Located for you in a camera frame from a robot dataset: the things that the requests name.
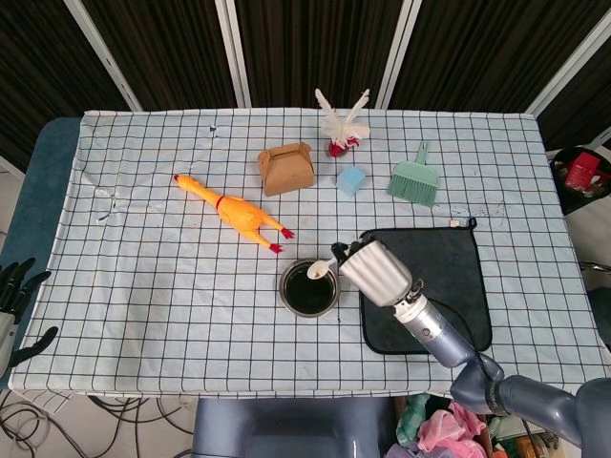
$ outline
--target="brown paper box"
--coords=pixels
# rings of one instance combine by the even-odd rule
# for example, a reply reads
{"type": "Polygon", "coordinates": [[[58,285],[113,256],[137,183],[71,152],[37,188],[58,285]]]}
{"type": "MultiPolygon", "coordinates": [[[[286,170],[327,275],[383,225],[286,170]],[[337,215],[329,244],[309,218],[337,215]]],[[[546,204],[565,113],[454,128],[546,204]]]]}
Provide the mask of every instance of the brown paper box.
{"type": "Polygon", "coordinates": [[[292,143],[259,154],[259,171],[266,196],[314,185],[314,167],[309,150],[307,143],[292,143]]]}

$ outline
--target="green brush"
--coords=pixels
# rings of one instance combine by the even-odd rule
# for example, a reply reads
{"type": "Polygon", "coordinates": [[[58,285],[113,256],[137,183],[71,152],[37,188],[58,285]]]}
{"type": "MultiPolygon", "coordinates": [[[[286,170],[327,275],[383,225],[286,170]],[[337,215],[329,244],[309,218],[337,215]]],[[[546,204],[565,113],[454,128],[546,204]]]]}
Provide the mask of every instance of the green brush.
{"type": "Polygon", "coordinates": [[[415,162],[401,162],[392,169],[389,189],[391,196],[404,198],[427,207],[435,205],[435,193],[439,187],[439,174],[433,167],[425,165],[429,143],[420,143],[415,162]]]}

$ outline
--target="grid tablecloth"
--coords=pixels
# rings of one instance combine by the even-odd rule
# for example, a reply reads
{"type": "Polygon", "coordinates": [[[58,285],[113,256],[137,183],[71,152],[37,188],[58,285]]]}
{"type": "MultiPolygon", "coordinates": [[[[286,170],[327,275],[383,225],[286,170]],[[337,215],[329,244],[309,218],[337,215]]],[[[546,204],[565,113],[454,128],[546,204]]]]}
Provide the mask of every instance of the grid tablecloth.
{"type": "Polygon", "coordinates": [[[23,345],[51,325],[58,338],[11,375],[14,389],[218,396],[447,392],[458,369],[428,355],[366,346],[358,292],[341,278],[324,317],[287,311],[277,293],[297,258],[385,227],[474,231],[493,326],[488,354],[507,374],[574,389],[604,375],[602,353],[534,118],[529,114],[364,111],[371,139],[329,158],[310,109],[88,112],[23,345]],[[428,140],[441,179],[433,208],[390,197],[392,166],[428,140]],[[257,155],[305,141],[316,184],[267,198],[257,155]],[[347,198],[335,178],[368,175],[347,198]],[[274,255],[221,224],[172,180],[189,174],[261,204],[296,233],[274,255]]]}

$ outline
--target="rubber chicken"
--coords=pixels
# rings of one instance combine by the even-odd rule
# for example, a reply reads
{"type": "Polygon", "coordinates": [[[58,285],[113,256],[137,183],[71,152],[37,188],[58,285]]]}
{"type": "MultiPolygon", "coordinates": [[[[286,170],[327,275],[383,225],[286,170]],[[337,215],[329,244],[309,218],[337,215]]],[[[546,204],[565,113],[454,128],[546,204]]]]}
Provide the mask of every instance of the rubber chicken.
{"type": "Polygon", "coordinates": [[[174,175],[174,181],[187,193],[193,193],[203,198],[206,202],[214,205],[219,212],[221,220],[232,226],[236,231],[247,239],[269,248],[274,253],[280,253],[283,248],[278,243],[270,243],[259,234],[259,226],[267,224],[278,229],[286,239],[295,237],[292,231],[283,227],[277,220],[272,218],[261,208],[256,207],[243,198],[232,196],[221,196],[214,191],[204,188],[197,181],[187,175],[174,175]]]}

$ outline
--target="blue block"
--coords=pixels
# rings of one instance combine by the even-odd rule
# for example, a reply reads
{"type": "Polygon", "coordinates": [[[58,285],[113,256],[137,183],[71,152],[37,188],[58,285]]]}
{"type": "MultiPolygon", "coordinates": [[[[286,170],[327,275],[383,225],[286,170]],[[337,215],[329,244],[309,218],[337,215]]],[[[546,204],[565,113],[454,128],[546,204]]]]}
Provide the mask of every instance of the blue block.
{"type": "Polygon", "coordinates": [[[337,177],[337,189],[347,196],[354,196],[365,181],[365,173],[350,165],[337,177]]]}

